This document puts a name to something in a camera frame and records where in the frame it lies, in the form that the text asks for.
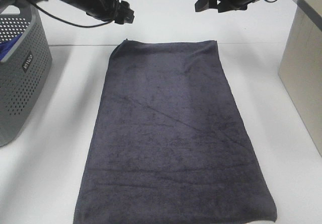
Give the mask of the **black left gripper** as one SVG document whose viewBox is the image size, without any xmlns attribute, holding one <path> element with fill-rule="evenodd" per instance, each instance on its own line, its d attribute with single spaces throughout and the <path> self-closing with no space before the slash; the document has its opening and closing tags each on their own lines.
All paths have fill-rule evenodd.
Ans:
<svg viewBox="0 0 322 224">
<path fill-rule="evenodd" d="M 103 22 L 114 22 L 119 25 L 132 24 L 134 11 L 127 1 L 121 0 L 89 0 L 86 14 Z"/>
</svg>

